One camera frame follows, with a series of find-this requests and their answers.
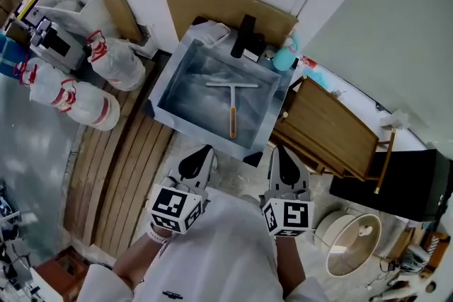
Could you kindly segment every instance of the cable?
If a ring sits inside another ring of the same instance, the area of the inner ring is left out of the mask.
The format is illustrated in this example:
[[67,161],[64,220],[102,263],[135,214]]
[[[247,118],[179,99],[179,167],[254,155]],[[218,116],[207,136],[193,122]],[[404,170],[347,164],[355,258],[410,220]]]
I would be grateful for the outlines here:
[[387,266],[387,271],[384,271],[384,270],[382,269],[382,258],[379,259],[379,268],[381,269],[381,271],[382,271],[383,273],[389,273],[389,272],[390,272],[388,266]]

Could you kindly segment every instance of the white bag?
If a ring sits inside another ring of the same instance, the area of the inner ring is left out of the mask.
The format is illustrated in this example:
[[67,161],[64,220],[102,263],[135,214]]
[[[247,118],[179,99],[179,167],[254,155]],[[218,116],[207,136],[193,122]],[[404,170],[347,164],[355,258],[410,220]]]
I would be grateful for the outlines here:
[[86,41],[92,50],[88,61],[93,70],[113,87],[120,91],[132,91],[143,83],[143,63],[126,42],[105,39],[100,30],[86,38]]
[[116,98],[87,82],[70,79],[62,84],[64,96],[58,105],[60,112],[95,129],[112,129],[120,119],[120,104]]
[[30,99],[58,108],[74,121],[101,131],[112,129],[120,118],[116,98],[87,83],[77,82],[41,59],[31,59],[21,74],[30,88]]

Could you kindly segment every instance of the white cloth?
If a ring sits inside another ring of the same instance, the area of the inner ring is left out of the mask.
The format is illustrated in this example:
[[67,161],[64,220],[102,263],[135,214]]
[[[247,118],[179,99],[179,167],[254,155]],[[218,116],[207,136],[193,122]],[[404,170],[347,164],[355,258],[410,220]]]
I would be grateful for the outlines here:
[[[187,234],[178,235],[161,251],[135,296],[116,274],[92,265],[78,301],[282,301],[275,241],[260,209],[217,190],[207,191],[211,203],[206,212]],[[315,278],[308,278],[286,302],[328,299]]]

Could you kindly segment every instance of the teal toy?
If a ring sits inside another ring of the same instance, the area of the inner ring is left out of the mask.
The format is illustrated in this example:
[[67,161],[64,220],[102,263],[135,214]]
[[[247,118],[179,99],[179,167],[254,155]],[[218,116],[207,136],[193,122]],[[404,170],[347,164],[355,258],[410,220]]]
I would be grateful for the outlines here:
[[291,68],[299,51],[299,37],[296,32],[291,34],[292,44],[280,49],[273,58],[273,65],[279,71],[287,71]]

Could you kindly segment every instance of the black speaker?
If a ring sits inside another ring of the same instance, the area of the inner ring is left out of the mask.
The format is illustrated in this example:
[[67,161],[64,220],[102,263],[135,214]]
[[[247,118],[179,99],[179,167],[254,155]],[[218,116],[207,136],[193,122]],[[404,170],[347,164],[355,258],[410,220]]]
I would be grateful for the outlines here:
[[[379,176],[385,152],[376,153],[369,175]],[[414,221],[435,221],[445,211],[453,185],[452,162],[437,150],[395,151],[379,194],[377,181],[333,178],[331,194]]]

